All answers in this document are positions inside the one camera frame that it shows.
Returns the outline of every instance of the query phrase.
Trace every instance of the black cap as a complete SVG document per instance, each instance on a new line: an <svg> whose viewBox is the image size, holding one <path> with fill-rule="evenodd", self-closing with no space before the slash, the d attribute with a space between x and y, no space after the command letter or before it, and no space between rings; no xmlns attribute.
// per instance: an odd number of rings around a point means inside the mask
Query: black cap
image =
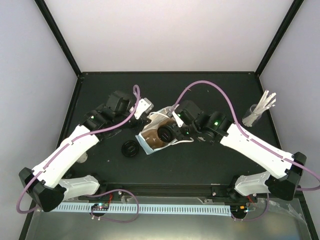
<svg viewBox="0 0 320 240"><path fill-rule="evenodd" d="M139 144L133 140L126 141L121 148L121 152L128 158L131 158L139 152Z"/></svg>

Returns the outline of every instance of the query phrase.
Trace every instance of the purple cable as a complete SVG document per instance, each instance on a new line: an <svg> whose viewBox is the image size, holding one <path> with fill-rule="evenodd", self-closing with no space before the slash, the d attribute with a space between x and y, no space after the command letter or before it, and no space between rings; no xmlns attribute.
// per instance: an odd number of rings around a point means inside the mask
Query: purple cable
<svg viewBox="0 0 320 240"><path fill-rule="evenodd" d="M98 195L86 195L86 197L93 197L93 198L96 198L96 197L101 197L101 196L104 196L104 195L107 195L107 194L111 194L111 193L114 193L114 192L118 192L118 191L121 191L121 192L125 192L129 195L131 195L135 202L136 202L136 213L135 215L133 216L133 218L129 219L129 220L126 220L126 221L122 221L122 220L115 220L115 219L112 219L112 218L108 218L108 217L100 217L100 219L102 220L107 220L107 221L111 221L111 222L114 222L114 223L119 223L119 224L128 224L128 223L131 223L133 222L134 220L137 219L138 215L139 215L139 202L138 202L138 199L136 198L136 196L130 192L130 191L127 191L125 189L114 189L114 190L111 190L111 191L107 191L107 192L104 192L104 193L101 193L101 194L98 194ZM94 218L99 218L97 216L94 216L94 210L92 209L91 211L91 216Z"/></svg>
<svg viewBox="0 0 320 240"><path fill-rule="evenodd" d="M84 136L87 136L87 135L93 135L93 134L99 134L99 133L104 133L104 132L107 132L107 131L111 131L111 130L114 130L118 127L121 127L122 125L124 125L126 122L128 122L130 120L130 118L135 114L136 110L137 110L137 107L138 107L138 104L139 104L139 100L140 100L140 88L138 85L134 85L133 86L133 94L135 95L136 97L136 101L135 101L135 105L134 105L134 108L133 108L133 111L129 114L129 116L123 120L122 122L114 125L114 126L110 126L110 127L107 127L107 128L104 128L104 129L100 129L100 130L96 130L96 131L91 131L91 132L87 132L85 134L82 134L80 136L77 136L75 137L74 139L72 139L72 142L84 137ZM67 143L66 145L64 145L58 152L56 152L56 154L43 166L43 169L45 170L51 163L53 160L56 159L56 157L63 151L65 150L67 147L69 146L69 143ZM19 214L28 214L28 213L31 213L33 212L34 210L36 210L38 207L34 207L32 209L29 209L27 211L23 211L20 209L20 204L21 204L21 201L22 201L22 198L24 197L24 195L26 194L26 192L28 191L29 187L34 183L34 181L40 176L40 174L42 174L43 172L42 171L39 171L29 182L28 184L24 187L24 189L22 190L20 196L19 196L19 199L16 203L16 211L19 213Z"/></svg>
<svg viewBox="0 0 320 240"><path fill-rule="evenodd" d="M266 206L265 206L265 209L263 211L263 213L260 215L260 216L257 216L255 218L251 218L251 219L239 219L239 218L235 218L235 216L231 213L231 217L234 219L234 220L239 220L241 222L251 222L251 221L256 221L256 220L259 220L261 219L269 210L269 206L270 206L270 203L269 203L269 193L266 194Z"/></svg>
<svg viewBox="0 0 320 240"><path fill-rule="evenodd" d="M176 100L175 104L172 106L169 114L171 114L174 109L176 109L176 106L178 105L178 103L180 102L180 100L182 99L182 97L186 94L186 92L194 85L197 85L197 84L208 84L214 88L216 88L222 95L223 97L225 98L226 102L228 103L229 105L229 108L230 108L230 111L231 111L231 114L232 114L232 117L234 119L234 123L236 124L237 128L239 129L239 131L248 139L249 138L249 135L246 134L244 132L244 130L242 129L241 125L239 124L238 122L238 119L237 119L237 116L236 116L236 112L234 110L234 107L230 101L230 99L228 98L227 94L216 84L214 84L213 82L210 82L210 81L206 81L206 80L200 80L200 81L195 81L193 83L191 83L189 86L187 86L183 92L180 94L180 96L178 97L178 99ZM306 172L310 173L312 176L314 176L319 182L320 182L320 176L318 174L316 174L314 171L306 168L305 166L295 162L295 161L292 161L290 159L287 159L287 158L284 158L283 156L281 156L280 154L274 152L273 150L269 149L268 147L264 146L262 143L256 141L255 139L250 139L250 141L252 141L253 143L257 144L258 146L260 146L261 148L265 149L266 151L268 151L269 153L275 155L276 157L284 160L284 161L287 161L303 170L305 170ZM316 186L316 187L310 187L310 188L299 188L297 187L296 190L298 191L315 191L315 190L319 190L320 189L320 185L319 186Z"/></svg>

